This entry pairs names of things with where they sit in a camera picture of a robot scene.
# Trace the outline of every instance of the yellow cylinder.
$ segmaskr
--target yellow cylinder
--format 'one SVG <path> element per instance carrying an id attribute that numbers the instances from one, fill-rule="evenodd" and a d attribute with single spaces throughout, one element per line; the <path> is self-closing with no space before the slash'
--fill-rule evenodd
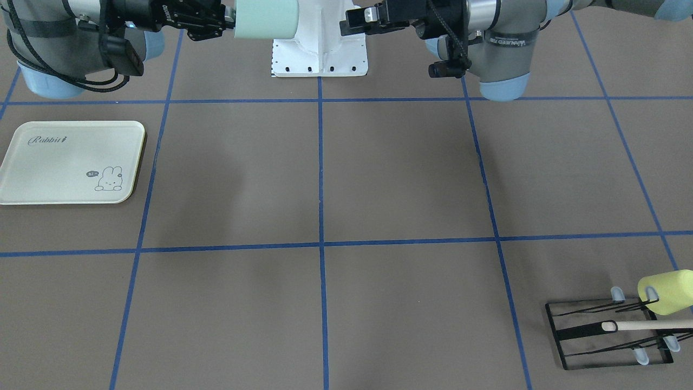
<path id="1" fill-rule="evenodd" d="M 647 300 L 645 288 L 654 287 L 659 295 L 659 302 L 647 305 L 653 312 L 666 316 L 693 306 L 693 271 L 681 269 L 647 276 L 640 279 L 638 293 L 640 299 Z"/>

